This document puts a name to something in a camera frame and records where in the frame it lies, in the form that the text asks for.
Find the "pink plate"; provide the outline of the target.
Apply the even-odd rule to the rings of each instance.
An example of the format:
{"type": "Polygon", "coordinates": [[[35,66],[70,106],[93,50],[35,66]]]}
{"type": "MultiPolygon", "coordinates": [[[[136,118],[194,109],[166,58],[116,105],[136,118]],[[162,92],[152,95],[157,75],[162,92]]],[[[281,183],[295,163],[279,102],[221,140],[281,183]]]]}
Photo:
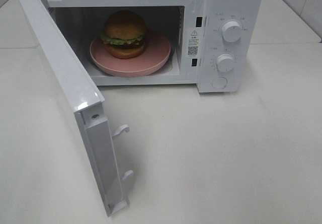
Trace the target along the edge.
{"type": "Polygon", "coordinates": [[[139,56],[119,59],[112,56],[98,37],[90,44],[90,55],[103,72],[116,77],[142,77],[156,72],[167,62],[171,52],[169,40],[162,34],[148,30],[145,49],[139,56]]]}

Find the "round door release button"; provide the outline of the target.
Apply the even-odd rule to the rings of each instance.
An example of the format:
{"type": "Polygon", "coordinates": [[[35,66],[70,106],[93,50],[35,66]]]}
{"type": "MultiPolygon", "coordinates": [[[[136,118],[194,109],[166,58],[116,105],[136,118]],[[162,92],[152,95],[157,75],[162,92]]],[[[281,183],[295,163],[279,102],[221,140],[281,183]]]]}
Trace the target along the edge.
{"type": "Polygon", "coordinates": [[[225,89],[227,86],[227,79],[225,77],[217,77],[212,81],[212,86],[215,89],[225,89]]]}

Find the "burger with lettuce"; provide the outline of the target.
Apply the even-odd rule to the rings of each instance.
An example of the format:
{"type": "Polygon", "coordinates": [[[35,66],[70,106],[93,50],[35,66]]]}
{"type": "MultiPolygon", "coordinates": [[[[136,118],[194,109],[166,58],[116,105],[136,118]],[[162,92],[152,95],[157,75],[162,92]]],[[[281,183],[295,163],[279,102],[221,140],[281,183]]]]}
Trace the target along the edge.
{"type": "Polygon", "coordinates": [[[113,57],[129,59],[143,53],[146,32],[145,21],[140,15],[122,10],[107,19],[100,39],[113,57]]]}

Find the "white microwave door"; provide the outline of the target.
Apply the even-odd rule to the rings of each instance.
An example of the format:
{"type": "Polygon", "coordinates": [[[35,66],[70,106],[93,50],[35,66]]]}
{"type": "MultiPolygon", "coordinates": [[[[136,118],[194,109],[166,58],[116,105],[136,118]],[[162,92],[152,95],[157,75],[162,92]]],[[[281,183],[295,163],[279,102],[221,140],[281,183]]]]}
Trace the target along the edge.
{"type": "Polygon", "coordinates": [[[73,115],[85,146],[106,211],[111,216],[127,205],[129,170],[120,174],[113,139],[128,132],[124,124],[114,132],[103,110],[104,97],[51,17],[45,0],[19,0],[40,56],[53,84],[64,115],[73,115]]]}

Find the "glass turntable plate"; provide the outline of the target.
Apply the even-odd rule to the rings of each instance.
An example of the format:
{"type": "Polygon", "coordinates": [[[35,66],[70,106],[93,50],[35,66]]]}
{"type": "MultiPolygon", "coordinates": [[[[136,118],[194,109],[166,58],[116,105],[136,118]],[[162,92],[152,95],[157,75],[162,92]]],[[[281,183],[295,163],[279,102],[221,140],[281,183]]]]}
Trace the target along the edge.
{"type": "Polygon", "coordinates": [[[175,58],[175,51],[172,49],[157,51],[149,46],[137,57],[119,59],[109,54],[104,46],[94,45],[90,47],[90,56],[94,65],[104,73],[114,77],[137,78],[160,70],[175,58]]]}

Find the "white timer knob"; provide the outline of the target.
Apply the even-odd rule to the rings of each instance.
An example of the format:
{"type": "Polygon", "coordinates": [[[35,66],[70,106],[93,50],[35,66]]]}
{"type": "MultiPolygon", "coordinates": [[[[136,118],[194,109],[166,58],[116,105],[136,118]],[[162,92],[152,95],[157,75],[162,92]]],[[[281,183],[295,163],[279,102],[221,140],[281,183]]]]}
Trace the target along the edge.
{"type": "Polygon", "coordinates": [[[215,60],[219,72],[229,72],[234,68],[235,60],[231,54],[224,53],[215,60]]]}

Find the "white microwave oven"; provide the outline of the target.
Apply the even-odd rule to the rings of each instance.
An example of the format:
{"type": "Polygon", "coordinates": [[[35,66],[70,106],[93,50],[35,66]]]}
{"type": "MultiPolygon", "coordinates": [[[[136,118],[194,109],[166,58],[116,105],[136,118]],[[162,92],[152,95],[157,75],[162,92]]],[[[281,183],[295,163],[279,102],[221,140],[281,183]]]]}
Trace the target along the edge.
{"type": "Polygon", "coordinates": [[[261,0],[20,0],[64,87],[238,89],[261,0]]]}

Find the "white power knob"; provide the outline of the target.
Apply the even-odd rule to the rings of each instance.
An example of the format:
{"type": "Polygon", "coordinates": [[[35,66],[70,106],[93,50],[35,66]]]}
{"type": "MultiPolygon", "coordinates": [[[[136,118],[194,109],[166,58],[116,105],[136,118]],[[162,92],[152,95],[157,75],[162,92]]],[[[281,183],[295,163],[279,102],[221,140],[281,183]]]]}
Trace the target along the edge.
{"type": "Polygon", "coordinates": [[[242,24],[236,19],[228,20],[221,26],[222,37],[228,43],[238,41],[242,36],[242,30],[242,24]]]}

